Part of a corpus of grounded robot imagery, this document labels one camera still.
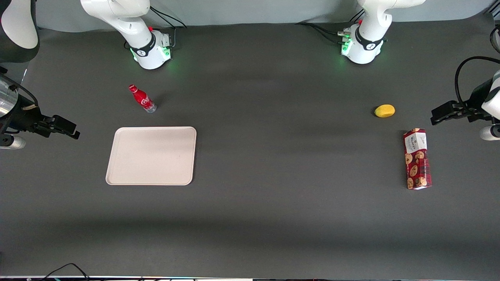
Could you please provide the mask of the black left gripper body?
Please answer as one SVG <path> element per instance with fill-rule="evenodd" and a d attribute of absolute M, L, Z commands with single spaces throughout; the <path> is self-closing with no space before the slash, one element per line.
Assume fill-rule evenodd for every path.
<path fill-rule="evenodd" d="M 467 107 L 472 115 L 468 121 L 495 120 L 495 79 L 491 78 L 473 90 L 467 100 Z"/>

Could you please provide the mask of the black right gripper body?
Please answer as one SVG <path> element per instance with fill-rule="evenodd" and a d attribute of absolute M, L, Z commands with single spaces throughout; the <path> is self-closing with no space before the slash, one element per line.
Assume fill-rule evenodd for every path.
<path fill-rule="evenodd" d="M 18 132 L 30 132 L 42 135 L 35 124 L 42 120 L 42 114 L 34 103 L 1 103 L 1 134 L 13 135 Z"/>

